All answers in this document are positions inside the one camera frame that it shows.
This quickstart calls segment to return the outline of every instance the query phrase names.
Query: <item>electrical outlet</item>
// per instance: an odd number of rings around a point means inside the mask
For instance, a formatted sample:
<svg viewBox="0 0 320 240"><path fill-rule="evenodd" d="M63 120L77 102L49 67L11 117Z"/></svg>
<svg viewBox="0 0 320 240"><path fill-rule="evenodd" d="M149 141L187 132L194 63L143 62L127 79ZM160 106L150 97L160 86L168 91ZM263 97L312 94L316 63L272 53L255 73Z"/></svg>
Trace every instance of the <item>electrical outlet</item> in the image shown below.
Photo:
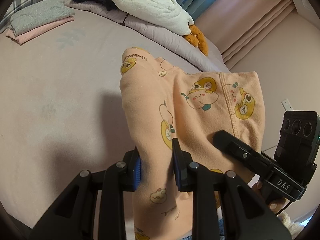
<svg viewBox="0 0 320 240"><path fill-rule="evenodd" d="M292 111L293 110L288 98L286 98L285 100L282 101L282 105L283 105L283 107L284 107L284 109L286 111Z"/></svg>

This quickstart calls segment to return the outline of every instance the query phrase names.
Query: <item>metal screw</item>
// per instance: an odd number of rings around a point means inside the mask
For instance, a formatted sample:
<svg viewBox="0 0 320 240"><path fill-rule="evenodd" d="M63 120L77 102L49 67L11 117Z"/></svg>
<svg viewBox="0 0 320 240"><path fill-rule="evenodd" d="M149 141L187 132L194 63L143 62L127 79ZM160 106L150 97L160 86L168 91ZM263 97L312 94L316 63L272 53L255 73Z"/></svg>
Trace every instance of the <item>metal screw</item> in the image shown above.
<svg viewBox="0 0 320 240"><path fill-rule="evenodd" d="M236 173L234 171L227 171L227 176L229 178L235 178L236 177Z"/></svg>
<svg viewBox="0 0 320 240"><path fill-rule="evenodd" d="M196 162L191 162L189 164L190 168L193 168L193 169L197 169L199 167L199 163L196 163Z"/></svg>
<svg viewBox="0 0 320 240"><path fill-rule="evenodd" d="M126 164L125 164L125 162L117 162L117 163L116 163L116 166L117 166L118 168L124 168L124 167L126 166Z"/></svg>
<svg viewBox="0 0 320 240"><path fill-rule="evenodd" d="M80 176L81 177L86 177L88 175L89 175L89 171L87 171L87 170L83 170L83 171L80 172Z"/></svg>

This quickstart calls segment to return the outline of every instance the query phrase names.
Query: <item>beige wall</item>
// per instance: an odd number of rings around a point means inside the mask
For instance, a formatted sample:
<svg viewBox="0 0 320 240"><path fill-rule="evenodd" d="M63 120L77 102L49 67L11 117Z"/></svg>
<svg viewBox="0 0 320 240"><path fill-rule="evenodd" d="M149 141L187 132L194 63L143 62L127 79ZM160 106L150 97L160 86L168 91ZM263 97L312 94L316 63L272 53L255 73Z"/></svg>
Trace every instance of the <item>beige wall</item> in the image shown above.
<svg viewBox="0 0 320 240"><path fill-rule="evenodd" d="M256 71L266 106L266 129L262 149L278 143L288 98L294 110L320 114L320 30L291 12L255 46L232 72ZM268 150L273 155L276 148ZM320 165L320 153L316 163ZM303 198L287 210L292 219L320 203L320 168L316 170Z"/></svg>

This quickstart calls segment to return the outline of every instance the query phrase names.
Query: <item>stack of folded clothes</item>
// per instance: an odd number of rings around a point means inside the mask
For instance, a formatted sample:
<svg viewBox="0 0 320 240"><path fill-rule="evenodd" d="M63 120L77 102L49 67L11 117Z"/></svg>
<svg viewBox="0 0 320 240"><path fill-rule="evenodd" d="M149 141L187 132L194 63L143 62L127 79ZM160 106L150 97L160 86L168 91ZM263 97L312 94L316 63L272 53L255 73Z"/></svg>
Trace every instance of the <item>stack of folded clothes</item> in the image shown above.
<svg viewBox="0 0 320 240"><path fill-rule="evenodd" d="M66 7L61 0L44 0L12 15L6 36L21 45L59 25L73 21L74 14L75 11Z"/></svg>

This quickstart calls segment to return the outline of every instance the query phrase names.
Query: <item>gray folded garment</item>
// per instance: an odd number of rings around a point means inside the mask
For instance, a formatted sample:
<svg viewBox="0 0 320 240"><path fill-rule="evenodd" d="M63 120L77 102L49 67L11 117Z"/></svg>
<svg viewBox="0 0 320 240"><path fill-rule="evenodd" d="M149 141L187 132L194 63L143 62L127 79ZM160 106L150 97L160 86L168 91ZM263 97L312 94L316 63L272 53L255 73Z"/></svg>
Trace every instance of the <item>gray folded garment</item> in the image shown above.
<svg viewBox="0 0 320 240"><path fill-rule="evenodd" d="M11 16L10 29L18 36L44 24L74 15L61 0L44 0L25 7Z"/></svg>

